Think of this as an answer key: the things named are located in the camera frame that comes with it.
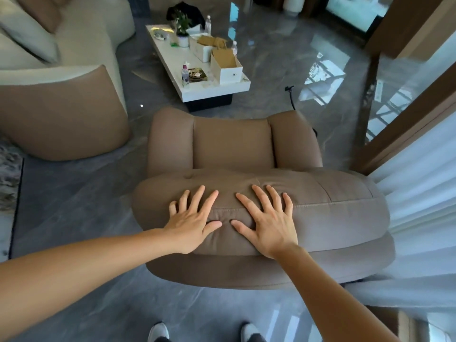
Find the person's left hand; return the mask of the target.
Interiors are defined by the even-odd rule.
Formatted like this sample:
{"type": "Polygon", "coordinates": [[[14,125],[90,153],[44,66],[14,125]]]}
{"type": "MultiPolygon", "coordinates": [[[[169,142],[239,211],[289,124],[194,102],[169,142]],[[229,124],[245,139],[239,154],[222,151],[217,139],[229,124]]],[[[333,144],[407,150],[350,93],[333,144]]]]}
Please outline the person's left hand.
{"type": "Polygon", "coordinates": [[[174,219],[169,219],[163,229],[165,254],[189,254],[196,250],[203,239],[204,226],[212,221],[208,220],[209,213],[219,195],[214,190],[208,198],[198,207],[198,212],[189,212],[189,206],[193,196],[190,190],[185,190],[177,201],[178,213],[174,219]]]}

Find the person's right hand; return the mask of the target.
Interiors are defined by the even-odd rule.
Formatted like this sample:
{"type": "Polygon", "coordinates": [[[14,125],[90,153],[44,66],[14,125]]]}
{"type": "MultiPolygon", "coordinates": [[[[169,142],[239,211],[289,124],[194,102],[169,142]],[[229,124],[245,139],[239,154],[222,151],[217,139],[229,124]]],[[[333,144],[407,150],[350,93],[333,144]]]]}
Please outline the person's right hand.
{"type": "Polygon", "coordinates": [[[283,218],[285,203],[283,197],[270,185],[266,186],[269,199],[273,204],[275,214],[265,214],[253,201],[241,193],[236,198],[244,205],[253,221],[257,241],[250,242],[262,255],[274,259],[280,264],[289,258],[289,255],[299,249],[298,236],[293,221],[283,218]]]}

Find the brown leather armchair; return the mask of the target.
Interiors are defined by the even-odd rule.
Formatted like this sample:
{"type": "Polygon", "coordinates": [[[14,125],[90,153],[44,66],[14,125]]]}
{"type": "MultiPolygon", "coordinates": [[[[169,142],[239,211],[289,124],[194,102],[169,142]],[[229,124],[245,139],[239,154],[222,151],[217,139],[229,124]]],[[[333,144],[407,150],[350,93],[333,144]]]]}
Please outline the brown leather armchair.
{"type": "Polygon", "coordinates": [[[143,230],[164,227],[169,203],[201,185],[202,201],[219,191],[208,219],[223,226],[190,254],[147,263],[161,279],[223,289],[291,287],[280,266],[230,224],[236,219],[254,228],[235,197],[241,193],[259,206],[252,185],[271,185],[291,197],[299,245],[338,283],[379,273],[396,258],[385,196],[360,173],[323,167],[316,134],[298,111],[242,120],[197,117],[175,108],[156,112],[147,178],[132,196],[137,223],[143,230]]]}

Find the person's left forearm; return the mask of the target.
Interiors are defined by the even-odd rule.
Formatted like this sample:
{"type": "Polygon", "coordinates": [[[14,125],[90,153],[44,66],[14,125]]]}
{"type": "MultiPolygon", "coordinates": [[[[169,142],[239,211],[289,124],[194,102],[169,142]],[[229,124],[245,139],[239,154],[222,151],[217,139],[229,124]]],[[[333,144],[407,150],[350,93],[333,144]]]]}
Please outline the person's left forearm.
{"type": "Polygon", "coordinates": [[[0,264],[0,342],[55,315],[115,277],[182,252],[166,230],[101,237],[0,264]]]}

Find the person's right forearm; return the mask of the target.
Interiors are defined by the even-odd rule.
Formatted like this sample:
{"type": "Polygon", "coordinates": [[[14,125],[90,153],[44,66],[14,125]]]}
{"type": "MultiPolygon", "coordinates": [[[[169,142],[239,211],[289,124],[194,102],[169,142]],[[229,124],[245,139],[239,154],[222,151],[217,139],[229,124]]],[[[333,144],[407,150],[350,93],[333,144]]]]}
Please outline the person's right forearm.
{"type": "Polygon", "coordinates": [[[323,342],[400,342],[303,248],[285,243],[273,248],[270,256],[280,264],[298,290],[323,342]]]}

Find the person's left white shoe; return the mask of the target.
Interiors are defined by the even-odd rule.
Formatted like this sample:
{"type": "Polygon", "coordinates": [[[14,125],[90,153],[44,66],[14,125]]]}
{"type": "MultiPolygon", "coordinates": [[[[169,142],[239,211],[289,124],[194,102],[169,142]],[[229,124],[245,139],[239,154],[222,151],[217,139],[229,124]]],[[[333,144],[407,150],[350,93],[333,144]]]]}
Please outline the person's left white shoe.
{"type": "Polygon", "coordinates": [[[164,322],[158,322],[150,329],[147,342],[171,342],[168,328],[164,322]]]}

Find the large white open box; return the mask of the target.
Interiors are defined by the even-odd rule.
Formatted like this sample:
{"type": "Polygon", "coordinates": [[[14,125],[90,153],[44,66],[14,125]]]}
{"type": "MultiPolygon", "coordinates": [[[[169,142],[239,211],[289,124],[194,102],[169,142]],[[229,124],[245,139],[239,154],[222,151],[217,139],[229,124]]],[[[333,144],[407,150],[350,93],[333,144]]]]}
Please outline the large white open box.
{"type": "Polygon", "coordinates": [[[213,49],[210,68],[220,85],[240,83],[242,80],[243,66],[232,49],[213,49]]]}

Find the white sheer curtain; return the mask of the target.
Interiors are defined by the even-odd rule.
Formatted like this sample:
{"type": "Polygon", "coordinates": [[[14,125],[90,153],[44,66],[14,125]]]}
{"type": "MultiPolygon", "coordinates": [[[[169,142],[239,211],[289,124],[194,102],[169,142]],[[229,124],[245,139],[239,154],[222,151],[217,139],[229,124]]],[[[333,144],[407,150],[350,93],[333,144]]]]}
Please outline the white sheer curtain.
{"type": "Polygon", "coordinates": [[[456,313],[456,111],[376,169],[396,259],[346,286],[365,305],[456,313]]]}

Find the white coffee table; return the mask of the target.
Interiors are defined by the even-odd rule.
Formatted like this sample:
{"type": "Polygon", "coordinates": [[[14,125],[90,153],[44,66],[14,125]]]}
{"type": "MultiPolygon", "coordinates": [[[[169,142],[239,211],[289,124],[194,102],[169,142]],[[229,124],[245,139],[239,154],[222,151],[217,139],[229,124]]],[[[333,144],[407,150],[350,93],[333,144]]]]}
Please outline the white coffee table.
{"type": "Polygon", "coordinates": [[[170,43],[173,34],[170,33],[171,28],[169,26],[148,24],[145,27],[158,57],[165,67],[181,101],[186,105],[189,112],[193,113],[230,105],[234,94],[249,91],[251,81],[244,73],[242,73],[241,82],[220,85],[211,72],[210,62],[201,62],[190,51],[189,47],[171,47],[170,43]],[[164,31],[169,33],[168,39],[165,41],[154,39],[151,35],[152,29],[164,29],[164,31]],[[184,64],[187,64],[190,68],[202,68],[208,76],[208,80],[183,86],[181,71],[184,64]]]}

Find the small white open box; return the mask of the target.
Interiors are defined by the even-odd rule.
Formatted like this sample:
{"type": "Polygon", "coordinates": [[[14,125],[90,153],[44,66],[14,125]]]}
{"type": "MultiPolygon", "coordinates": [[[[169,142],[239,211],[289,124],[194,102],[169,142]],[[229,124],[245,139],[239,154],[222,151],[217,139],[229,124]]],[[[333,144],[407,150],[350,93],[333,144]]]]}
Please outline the small white open box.
{"type": "Polygon", "coordinates": [[[190,51],[203,63],[209,63],[211,53],[214,48],[213,45],[204,45],[198,43],[198,40],[202,36],[212,37],[208,33],[193,34],[189,37],[189,48],[190,51]]]}

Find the green plant in white pot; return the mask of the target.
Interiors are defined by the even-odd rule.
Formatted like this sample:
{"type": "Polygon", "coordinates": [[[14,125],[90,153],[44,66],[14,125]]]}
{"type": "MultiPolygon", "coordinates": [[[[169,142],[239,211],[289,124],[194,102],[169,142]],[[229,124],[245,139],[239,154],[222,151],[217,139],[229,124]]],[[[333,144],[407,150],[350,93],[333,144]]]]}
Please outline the green plant in white pot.
{"type": "Polygon", "coordinates": [[[182,11],[175,10],[174,12],[174,28],[176,43],[181,48],[189,47],[189,34],[188,30],[191,28],[191,19],[182,11]]]}

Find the grey patterned rug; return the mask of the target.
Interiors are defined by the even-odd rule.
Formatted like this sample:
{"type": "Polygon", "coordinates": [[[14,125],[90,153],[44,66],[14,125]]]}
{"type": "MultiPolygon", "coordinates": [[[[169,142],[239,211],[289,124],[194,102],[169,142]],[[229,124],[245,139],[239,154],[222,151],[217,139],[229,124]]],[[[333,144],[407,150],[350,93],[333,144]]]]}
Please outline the grey patterned rug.
{"type": "Polygon", "coordinates": [[[0,263],[10,259],[24,157],[0,135],[0,263]]]}

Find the brown cushion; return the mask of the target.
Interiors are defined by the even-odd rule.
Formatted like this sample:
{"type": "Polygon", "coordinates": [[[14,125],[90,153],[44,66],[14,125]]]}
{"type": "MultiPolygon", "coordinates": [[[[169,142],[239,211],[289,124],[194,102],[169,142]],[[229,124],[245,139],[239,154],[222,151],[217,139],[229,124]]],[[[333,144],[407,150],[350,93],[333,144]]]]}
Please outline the brown cushion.
{"type": "Polygon", "coordinates": [[[61,8],[71,0],[17,0],[47,32],[55,34],[63,21],[61,8]]]}

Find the brown wooden door frame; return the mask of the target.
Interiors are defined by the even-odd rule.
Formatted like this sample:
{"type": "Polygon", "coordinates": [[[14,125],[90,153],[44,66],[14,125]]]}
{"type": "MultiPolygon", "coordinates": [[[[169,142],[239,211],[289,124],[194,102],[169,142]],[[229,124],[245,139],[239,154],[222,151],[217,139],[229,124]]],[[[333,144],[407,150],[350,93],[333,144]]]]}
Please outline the brown wooden door frame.
{"type": "Polygon", "coordinates": [[[356,153],[350,170],[371,174],[455,112],[456,62],[356,153]]]}

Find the brown wooden post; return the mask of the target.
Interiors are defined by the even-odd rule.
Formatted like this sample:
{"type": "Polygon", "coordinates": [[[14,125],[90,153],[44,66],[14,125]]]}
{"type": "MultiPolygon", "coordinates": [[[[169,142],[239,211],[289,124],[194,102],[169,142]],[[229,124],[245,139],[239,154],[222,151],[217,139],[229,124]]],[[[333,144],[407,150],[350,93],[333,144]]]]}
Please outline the brown wooden post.
{"type": "Polygon", "coordinates": [[[364,50],[396,59],[444,0],[393,0],[364,50]]]}

